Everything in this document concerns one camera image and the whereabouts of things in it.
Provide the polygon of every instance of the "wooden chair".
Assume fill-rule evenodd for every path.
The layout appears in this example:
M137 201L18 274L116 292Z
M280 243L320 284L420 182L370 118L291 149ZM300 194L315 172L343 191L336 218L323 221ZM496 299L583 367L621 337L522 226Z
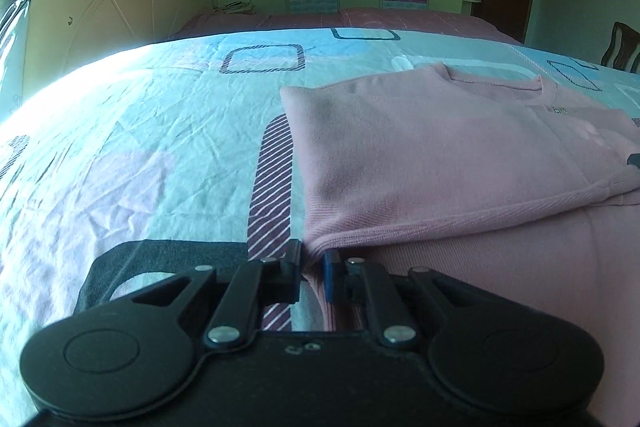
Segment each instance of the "wooden chair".
M628 65L631 56L634 54L636 49L638 48L638 44L640 44L640 33L638 33L635 29L630 28L626 24L622 22L615 22L613 25L613 29L611 31L611 43L607 51L602 55L602 60L600 61L601 66L606 66L613 55L613 49L616 45L616 32L620 30L620 49L618 50L618 54L613 59L613 67L616 70L625 71L626 65ZM630 72L636 73L638 69L638 64L640 64L640 53L636 56L636 60L631 65Z

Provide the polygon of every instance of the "maroon bedding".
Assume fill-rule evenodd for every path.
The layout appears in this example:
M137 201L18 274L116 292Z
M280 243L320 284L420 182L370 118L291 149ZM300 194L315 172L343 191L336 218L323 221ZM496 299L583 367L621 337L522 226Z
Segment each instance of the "maroon bedding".
M349 8L335 14L246 15L206 12L193 17L172 40L256 30L380 28L520 44L477 17L432 10Z

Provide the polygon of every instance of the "cream headboard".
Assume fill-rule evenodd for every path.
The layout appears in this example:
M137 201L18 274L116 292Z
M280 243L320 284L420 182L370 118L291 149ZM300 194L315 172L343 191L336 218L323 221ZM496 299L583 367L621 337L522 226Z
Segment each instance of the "cream headboard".
M113 53L167 40L207 0L32 0L22 94Z

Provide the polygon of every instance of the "metal screw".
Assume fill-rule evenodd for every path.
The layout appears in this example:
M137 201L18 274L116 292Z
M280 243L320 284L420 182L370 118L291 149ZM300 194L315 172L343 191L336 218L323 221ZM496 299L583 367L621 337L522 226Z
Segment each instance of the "metal screw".
M218 326L207 333L209 340L216 344L228 344L240 338L240 331L232 326Z
M288 355L302 355L304 349L302 349L300 346L287 346L284 348L284 351Z
M389 326L383 333L392 344L402 344L415 338L414 328L409 326Z

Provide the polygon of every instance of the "headboard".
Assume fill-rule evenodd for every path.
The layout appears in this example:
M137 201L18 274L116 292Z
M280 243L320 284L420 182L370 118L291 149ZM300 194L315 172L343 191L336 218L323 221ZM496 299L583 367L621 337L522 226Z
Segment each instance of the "headboard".
M80 66L167 40L208 0L32 0L23 100Z

